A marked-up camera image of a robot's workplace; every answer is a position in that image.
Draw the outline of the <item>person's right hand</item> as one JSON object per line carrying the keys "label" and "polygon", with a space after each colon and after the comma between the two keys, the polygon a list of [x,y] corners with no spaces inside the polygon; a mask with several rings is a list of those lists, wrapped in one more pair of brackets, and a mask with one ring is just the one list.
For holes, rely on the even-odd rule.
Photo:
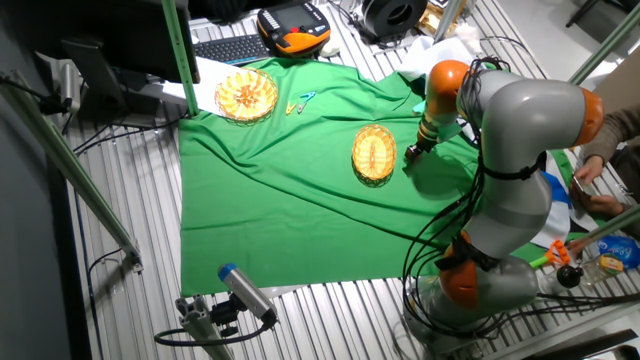
{"label": "person's right hand", "polygon": [[583,165],[574,173],[577,180],[583,185],[589,185],[602,174],[604,160],[598,155],[588,157]]}

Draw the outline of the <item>person's left hand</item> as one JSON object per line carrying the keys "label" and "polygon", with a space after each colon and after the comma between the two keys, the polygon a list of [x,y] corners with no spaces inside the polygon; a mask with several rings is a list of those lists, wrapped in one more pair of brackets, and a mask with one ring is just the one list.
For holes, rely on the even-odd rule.
{"label": "person's left hand", "polygon": [[607,217],[616,217],[624,212],[624,206],[609,195],[587,195],[577,192],[572,195],[581,206],[590,213],[597,213]]}

